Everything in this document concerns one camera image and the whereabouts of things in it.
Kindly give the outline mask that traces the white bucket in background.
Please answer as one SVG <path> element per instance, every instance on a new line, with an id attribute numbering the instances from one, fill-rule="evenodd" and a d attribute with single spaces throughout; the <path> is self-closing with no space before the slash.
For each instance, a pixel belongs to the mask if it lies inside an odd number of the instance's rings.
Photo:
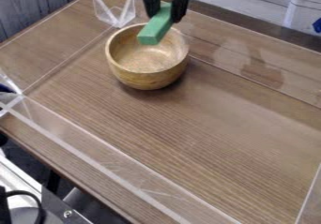
<path id="1" fill-rule="evenodd" d="M 283 26 L 321 37 L 321 0 L 290 0 Z"/>

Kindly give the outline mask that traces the green rectangular block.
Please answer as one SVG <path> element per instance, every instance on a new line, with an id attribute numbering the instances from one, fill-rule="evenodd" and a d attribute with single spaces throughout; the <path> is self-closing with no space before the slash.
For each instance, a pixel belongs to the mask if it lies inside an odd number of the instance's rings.
<path id="1" fill-rule="evenodd" d="M 136 38 L 141 45 L 156 45 L 171 29 L 171 3 L 161 3 L 157 13 L 144 24 Z"/>

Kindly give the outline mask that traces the brown wooden bowl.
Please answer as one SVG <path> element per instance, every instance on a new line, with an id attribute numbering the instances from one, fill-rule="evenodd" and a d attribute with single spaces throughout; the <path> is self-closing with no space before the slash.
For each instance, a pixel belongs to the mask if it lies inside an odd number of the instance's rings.
<path id="1" fill-rule="evenodd" d="M 105 57 L 116 80 L 137 90 L 156 90 L 172 84 L 188 64 L 189 46 L 181 32 L 171 28 L 156 45 L 141 45 L 136 35 L 144 23 L 132 24 L 110 34 Z"/>

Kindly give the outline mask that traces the metal bracket with screw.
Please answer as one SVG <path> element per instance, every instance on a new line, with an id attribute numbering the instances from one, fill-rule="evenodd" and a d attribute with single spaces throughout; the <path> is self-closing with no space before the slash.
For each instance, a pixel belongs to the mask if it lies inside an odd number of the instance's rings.
<path id="1" fill-rule="evenodd" d="M 43 224 L 92 224 L 54 195 L 41 195 L 41 204 L 46 212 Z"/>

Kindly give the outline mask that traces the clear acrylic table fence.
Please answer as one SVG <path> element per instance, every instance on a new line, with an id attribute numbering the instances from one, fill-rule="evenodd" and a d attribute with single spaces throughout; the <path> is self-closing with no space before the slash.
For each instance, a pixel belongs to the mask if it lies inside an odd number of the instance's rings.
<path id="1" fill-rule="evenodd" d="M 200 7 L 177 28 L 184 74 L 137 91 L 110 74 L 92 1 L 54 11 L 0 44 L 0 131 L 133 224 L 321 224 L 321 43 Z"/>

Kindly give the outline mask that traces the clear acrylic corner bracket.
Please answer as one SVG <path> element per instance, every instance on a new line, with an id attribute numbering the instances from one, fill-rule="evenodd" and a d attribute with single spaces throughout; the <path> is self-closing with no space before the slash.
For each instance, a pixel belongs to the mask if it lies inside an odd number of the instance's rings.
<path id="1" fill-rule="evenodd" d="M 97 20 L 122 28 L 134 19 L 134 0 L 125 0 L 124 6 L 108 7 L 102 0 L 90 0 Z"/>

